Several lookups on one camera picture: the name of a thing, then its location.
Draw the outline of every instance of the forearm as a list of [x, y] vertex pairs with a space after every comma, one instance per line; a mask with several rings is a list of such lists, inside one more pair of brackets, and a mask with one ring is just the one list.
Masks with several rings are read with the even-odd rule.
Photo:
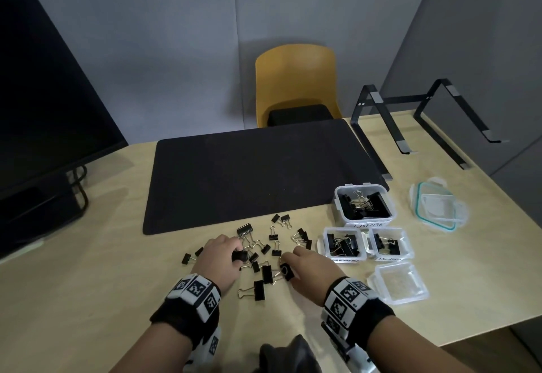
[[395, 316], [377, 324], [369, 336], [367, 353], [382, 373], [471, 372]]
[[182, 371], [192, 342], [166, 323], [153, 323], [122, 357], [111, 373], [178, 373]]

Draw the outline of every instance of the plastic container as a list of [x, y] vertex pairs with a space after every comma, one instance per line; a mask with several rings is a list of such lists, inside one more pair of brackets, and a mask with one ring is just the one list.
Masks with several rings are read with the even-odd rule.
[[[327, 234], [332, 233], [334, 236], [345, 237], [346, 235], [356, 235], [356, 243], [358, 244], [358, 255], [357, 256], [333, 256], [329, 248], [329, 243], [327, 241]], [[342, 227], [342, 228], [325, 228], [324, 233], [322, 234], [322, 248], [323, 251], [319, 253], [327, 256], [335, 263], [358, 263], [363, 260], [367, 260], [367, 251], [364, 249], [364, 237], [362, 232], [358, 228], [351, 227]]]
[[[376, 238], [393, 239], [399, 244], [399, 251], [401, 254], [392, 255], [389, 253], [380, 253], [376, 249]], [[377, 262], [398, 262], [403, 259], [413, 259], [414, 249], [410, 245], [407, 233], [401, 228], [370, 228], [367, 236], [368, 246], [366, 246], [367, 253], [373, 255]]]
[[389, 305], [429, 298], [429, 291], [416, 267], [407, 260], [376, 266], [375, 273], [369, 276], [367, 284]]
[[[375, 192], [379, 192], [382, 196], [382, 199], [384, 200], [384, 204], [388, 208], [388, 211], [390, 212], [389, 218], [368, 218], [368, 219], [359, 219], [359, 220], [352, 220], [348, 219], [344, 212], [342, 211], [342, 206], [339, 202], [339, 196], [340, 195], [347, 195], [352, 199], [356, 198], [356, 195], [354, 194], [354, 191], [361, 190], [363, 196], [367, 197], [369, 195], [372, 195]], [[337, 225], [343, 226], [343, 227], [362, 227], [362, 228], [369, 228], [369, 227], [377, 227], [377, 226], [386, 226], [389, 224], [393, 219], [397, 217], [397, 211], [395, 210], [395, 205], [392, 202], [391, 198], [388, 195], [388, 192], [382, 185], [371, 185], [370, 183], [364, 183], [363, 185], [344, 185], [339, 186], [335, 189], [335, 221], [337, 222]]]
[[428, 181], [413, 185], [410, 198], [416, 217], [437, 229], [453, 232], [467, 222], [467, 206], [446, 189], [445, 182]]

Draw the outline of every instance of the right hand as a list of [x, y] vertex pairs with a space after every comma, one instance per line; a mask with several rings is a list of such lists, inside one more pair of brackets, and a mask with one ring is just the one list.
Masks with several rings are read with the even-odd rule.
[[318, 306], [324, 305], [331, 283], [346, 276], [333, 260], [301, 246], [284, 253], [280, 261], [288, 263], [296, 274], [290, 280], [292, 287]]

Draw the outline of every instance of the hand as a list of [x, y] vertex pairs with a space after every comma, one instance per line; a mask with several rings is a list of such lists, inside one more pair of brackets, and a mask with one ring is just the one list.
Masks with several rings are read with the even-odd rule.
[[324, 305], [331, 283], [346, 276], [333, 260], [301, 246], [283, 254], [280, 261], [288, 263], [296, 274], [290, 280], [292, 287], [318, 306]]
[[241, 260], [231, 261], [233, 251], [243, 250], [239, 238], [228, 238], [220, 235], [216, 239], [209, 239], [197, 258], [192, 273], [197, 273], [212, 281], [220, 288], [222, 296], [239, 277], [239, 268], [243, 266]]

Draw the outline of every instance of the left hand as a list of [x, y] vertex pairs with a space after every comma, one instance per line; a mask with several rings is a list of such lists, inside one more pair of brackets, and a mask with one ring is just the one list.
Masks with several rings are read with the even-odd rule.
[[231, 261], [233, 251], [243, 250], [239, 238], [228, 238], [220, 235], [209, 239], [197, 258], [192, 273], [197, 273], [215, 283], [224, 296], [240, 275], [241, 260]]

